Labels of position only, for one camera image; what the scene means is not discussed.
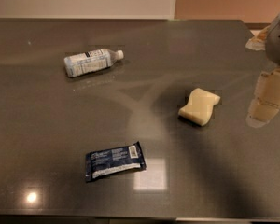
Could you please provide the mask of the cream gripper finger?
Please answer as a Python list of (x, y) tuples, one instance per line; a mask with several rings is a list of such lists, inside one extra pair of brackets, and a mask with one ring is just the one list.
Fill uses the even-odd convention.
[(267, 39), (268, 31), (269, 31), (268, 26), (266, 26), (262, 30), (253, 30), (252, 34), (254, 36), (246, 42), (245, 47), (247, 49), (251, 49), (255, 51), (265, 50), (265, 42)]
[(260, 73), (246, 122), (250, 127), (260, 128), (268, 124), (279, 111), (280, 66), (277, 66), (271, 73)]

